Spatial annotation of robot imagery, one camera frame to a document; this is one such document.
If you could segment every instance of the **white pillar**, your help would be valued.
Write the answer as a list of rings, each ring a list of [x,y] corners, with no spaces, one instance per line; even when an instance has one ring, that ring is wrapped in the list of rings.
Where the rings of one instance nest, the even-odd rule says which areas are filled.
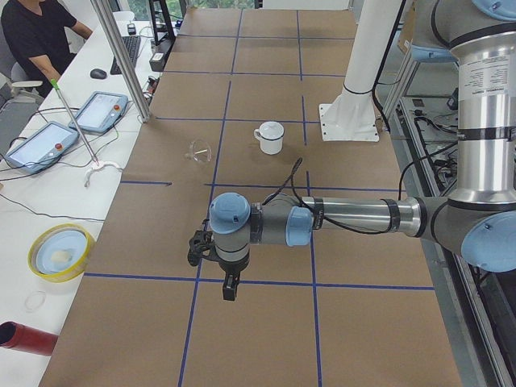
[[[319,106],[324,141],[379,140],[371,89],[401,6],[402,0],[365,0],[345,87],[332,104]]]

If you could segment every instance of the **blue joint cap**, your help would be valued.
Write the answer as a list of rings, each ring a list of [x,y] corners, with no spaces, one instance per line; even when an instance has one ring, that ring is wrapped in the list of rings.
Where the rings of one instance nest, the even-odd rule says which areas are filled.
[[[223,193],[210,204],[210,226],[217,234],[230,234],[242,228],[251,216],[251,206],[237,193]]]
[[[312,213],[310,210],[307,208],[292,207],[285,230],[287,246],[306,246],[310,243],[312,222]]]
[[[479,222],[466,235],[460,254],[488,272],[516,268],[516,211],[501,212]]]
[[[446,48],[430,48],[412,45],[410,46],[410,51],[412,58],[414,58],[416,62],[447,63],[457,61],[457,58]]]
[[[486,15],[497,20],[516,22],[516,2],[514,0],[472,0]]]

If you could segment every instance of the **red tube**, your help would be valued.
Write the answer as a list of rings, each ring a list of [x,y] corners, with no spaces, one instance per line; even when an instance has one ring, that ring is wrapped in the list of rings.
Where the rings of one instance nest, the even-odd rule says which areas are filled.
[[[0,347],[30,352],[37,355],[50,356],[58,335],[26,327],[16,322],[5,322],[0,325]]]

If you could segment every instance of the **white desk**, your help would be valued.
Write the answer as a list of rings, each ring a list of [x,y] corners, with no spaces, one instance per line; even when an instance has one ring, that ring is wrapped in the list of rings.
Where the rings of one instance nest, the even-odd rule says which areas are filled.
[[[137,31],[148,23],[137,22]],[[127,34],[126,23],[119,24],[123,35]],[[141,55],[136,66],[139,82],[144,87],[149,75],[153,73],[148,61],[152,55],[150,39],[142,38]],[[111,76],[109,70],[113,55],[106,36],[101,27],[96,28],[82,50],[77,54],[59,80],[60,88],[70,106],[80,107],[88,97],[97,90],[126,94],[130,100],[128,89],[122,75]],[[100,68],[108,73],[105,80],[90,78],[91,69]],[[139,133],[141,122],[138,111],[133,104],[124,118],[117,124],[119,138],[99,153],[101,160],[116,161],[122,167],[127,164],[131,150]],[[55,91],[52,91],[40,109],[62,106]],[[47,119],[67,124],[66,113],[51,113]],[[29,136],[44,125],[44,120],[36,116],[23,130],[21,135]],[[116,133],[111,130],[102,138],[92,142],[96,151],[106,144]],[[85,147],[61,159],[66,163],[80,165],[90,160]],[[7,169],[5,162],[0,169]],[[85,172],[89,168],[72,168],[64,164],[56,164],[50,169],[33,177],[15,181],[6,181],[1,193],[21,202],[37,212],[49,214],[66,214],[76,217],[104,219],[109,210],[114,193],[120,182],[120,172],[111,167],[94,173],[90,179],[90,187],[84,187]],[[0,180],[22,176],[19,172],[0,172]],[[69,307],[73,301],[81,276],[62,284],[47,282],[33,274],[27,266],[27,254],[34,240],[48,228],[62,223],[76,223],[86,228],[96,239],[102,223],[86,221],[70,221],[65,218],[47,218],[36,216],[29,211],[0,198],[0,323],[15,321],[24,325],[39,328],[43,331],[60,333]],[[46,300],[35,312],[27,312],[24,302],[32,292],[44,291]],[[0,385],[16,387],[34,387],[39,384],[49,357],[27,354],[0,348]]]

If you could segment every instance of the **cup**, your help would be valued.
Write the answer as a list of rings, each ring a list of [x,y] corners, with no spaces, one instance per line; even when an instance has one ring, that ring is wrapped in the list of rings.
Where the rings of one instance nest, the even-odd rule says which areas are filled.
[[[5,322],[0,325],[0,347],[30,352],[37,355],[50,356],[58,335],[26,327],[16,322]]]
[[[268,121],[260,125],[260,129],[255,129],[255,138],[260,141],[260,149],[268,155],[275,155],[283,147],[283,135],[285,129],[280,123]]]

